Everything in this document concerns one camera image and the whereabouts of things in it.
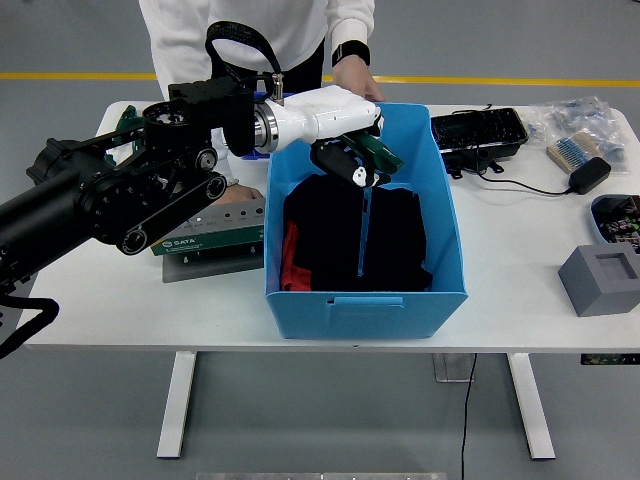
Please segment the person's left hand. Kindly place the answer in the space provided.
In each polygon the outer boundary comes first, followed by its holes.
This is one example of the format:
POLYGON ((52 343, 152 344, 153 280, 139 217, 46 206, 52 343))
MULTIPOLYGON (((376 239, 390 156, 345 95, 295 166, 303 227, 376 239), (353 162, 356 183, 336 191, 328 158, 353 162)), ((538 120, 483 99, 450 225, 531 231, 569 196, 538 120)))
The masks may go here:
POLYGON ((332 68, 333 83, 372 102, 384 102, 385 96, 365 61, 357 55, 342 58, 332 68))

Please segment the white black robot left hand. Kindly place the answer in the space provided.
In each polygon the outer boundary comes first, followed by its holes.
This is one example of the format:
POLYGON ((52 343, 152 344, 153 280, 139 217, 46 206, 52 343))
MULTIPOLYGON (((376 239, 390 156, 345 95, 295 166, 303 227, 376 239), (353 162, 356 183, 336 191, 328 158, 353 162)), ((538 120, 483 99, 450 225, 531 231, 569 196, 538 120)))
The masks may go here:
POLYGON ((381 186, 403 161, 380 141, 381 108, 341 87, 331 85, 266 101, 256 114, 256 149, 279 152, 295 141, 311 146, 314 165, 357 187, 381 186))

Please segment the person's right hand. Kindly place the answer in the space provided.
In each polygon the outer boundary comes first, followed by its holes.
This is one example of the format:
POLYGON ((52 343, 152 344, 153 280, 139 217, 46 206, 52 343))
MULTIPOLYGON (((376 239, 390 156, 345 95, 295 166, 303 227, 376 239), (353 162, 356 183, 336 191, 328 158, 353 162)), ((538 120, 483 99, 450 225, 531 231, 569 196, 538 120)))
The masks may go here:
POLYGON ((224 194, 216 201, 217 204, 246 202, 263 198, 262 193, 253 188, 241 184, 229 186, 224 194))

